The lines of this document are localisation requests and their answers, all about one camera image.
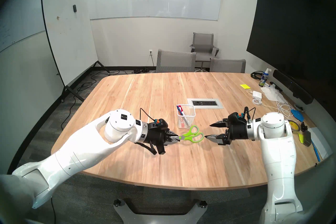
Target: metal base plate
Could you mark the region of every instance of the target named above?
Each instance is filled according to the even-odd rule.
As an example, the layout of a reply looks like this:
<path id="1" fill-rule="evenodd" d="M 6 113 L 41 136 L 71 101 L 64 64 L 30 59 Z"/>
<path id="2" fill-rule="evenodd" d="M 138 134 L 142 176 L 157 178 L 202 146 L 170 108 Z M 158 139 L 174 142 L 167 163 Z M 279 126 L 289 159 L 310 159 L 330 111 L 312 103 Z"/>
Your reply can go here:
<path id="1" fill-rule="evenodd" d="M 187 98 L 188 104 L 193 105 L 193 101 L 215 101 L 217 105 L 195 105 L 195 109 L 223 109 L 223 105 L 218 98 Z"/>
<path id="2" fill-rule="evenodd" d="M 122 218 L 124 224 L 196 224 L 208 208 L 207 206 L 202 208 L 200 203 L 197 202 L 185 215 L 143 215 L 132 212 L 124 200 L 119 199 L 119 201 L 119 205 L 116 206 L 116 203 L 114 203 L 113 207 Z"/>

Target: yellow sticky note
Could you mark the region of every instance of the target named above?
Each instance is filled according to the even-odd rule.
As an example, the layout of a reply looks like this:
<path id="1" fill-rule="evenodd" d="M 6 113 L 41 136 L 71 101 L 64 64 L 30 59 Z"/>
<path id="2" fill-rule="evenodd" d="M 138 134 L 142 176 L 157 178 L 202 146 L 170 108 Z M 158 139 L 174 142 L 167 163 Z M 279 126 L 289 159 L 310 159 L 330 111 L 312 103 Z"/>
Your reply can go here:
<path id="1" fill-rule="evenodd" d="M 240 85 L 241 87 L 243 87 L 244 89 L 249 89 L 250 87 L 246 84 Z"/>
<path id="2" fill-rule="evenodd" d="M 303 143 L 303 135 L 299 134 L 300 143 Z"/>

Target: office chair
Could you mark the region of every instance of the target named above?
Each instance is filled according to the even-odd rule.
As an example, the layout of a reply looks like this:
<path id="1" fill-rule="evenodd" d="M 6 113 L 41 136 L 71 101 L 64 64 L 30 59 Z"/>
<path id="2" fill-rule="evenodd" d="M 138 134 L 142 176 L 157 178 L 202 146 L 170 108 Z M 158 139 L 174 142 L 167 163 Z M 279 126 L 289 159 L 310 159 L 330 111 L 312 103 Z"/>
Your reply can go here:
<path id="1" fill-rule="evenodd" d="M 211 58 L 210 72 L 245 73 L 244 59 L 216 59 Z"/>
<path id="2" fill-rule="evenodd" d="M 216 57 L 219 49 L 213 45 L 213 34 L 194 33 L 193 44 L 190 45 L 191 52 L 196 52 L 196 62 L 201 62 L 201 69 L 197 71 L 205 71 L 203 69 L 204 62 L 210 62 L 210 58 Z"/>
<path id="3" fill-rule="evenodd" d="M 196 53 L 158 50 L 156 73 L 194 72 Z"/>

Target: gray carpet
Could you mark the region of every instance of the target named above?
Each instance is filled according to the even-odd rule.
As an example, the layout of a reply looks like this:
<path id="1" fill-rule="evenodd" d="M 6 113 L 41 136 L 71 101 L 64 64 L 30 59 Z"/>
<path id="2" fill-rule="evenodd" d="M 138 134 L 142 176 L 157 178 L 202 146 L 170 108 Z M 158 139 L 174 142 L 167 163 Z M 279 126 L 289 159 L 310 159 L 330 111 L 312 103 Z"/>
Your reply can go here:
<path id="1" fill-rule="evenodd" d="M 92 71 L 77 87 L 84 82 L 94 82 L 90 77 L 95 73 L 97 71 Z M 107 72 L 97 74 L 93 77 L 97 82 L 79 94 L 86 98 L 106 76 Z M 51 148 L 61 133 L 61 123 L 74 104 L 73 95 L 69 95 L 64 101 L 35 135 L 19 166 L 27 162 L 41 161 L 50 156 Z M 76 99 L 71 115 L 63 127 L 81 103 Z M 53 195 L 56 223 L 121 224 L 122 219 L 113 208 L 113 201 L 117 198 L 124 199 L 135 213 L 150 214 L 184 214 L 192 208 L 194 199 L 205 200 L 208 209 L 198 223 L 258 223 L 267 198 L 267 186 L 227 191 L 169 190 L 123 184 L 78 173 L 61 184 Z M 54 223 L 51 202 L 48 201 L 38 209 L 31 209 L 27 218 L 45 224 Z"/>

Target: black knob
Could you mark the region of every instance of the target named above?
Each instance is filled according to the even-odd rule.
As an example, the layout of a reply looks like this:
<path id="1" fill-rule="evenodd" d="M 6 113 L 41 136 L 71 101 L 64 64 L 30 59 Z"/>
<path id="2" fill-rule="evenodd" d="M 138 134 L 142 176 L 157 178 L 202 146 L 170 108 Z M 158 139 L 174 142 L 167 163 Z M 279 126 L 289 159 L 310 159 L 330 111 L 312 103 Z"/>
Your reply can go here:
<path id="1" fill-rule="evenodd" d="M 118 207 L 121 205 L 121 201 L 119 199 L 116 199 L 114 202 L 113 202 L 113 205 Z"/>
<path id="2" fill-rule="evenodd" d="M 201 206 L 201 208 L 206 208 L 207 207 L 207 203 L 206 203 L 206 201 L 201 201 L 200 202 L 200 206 Z"/>

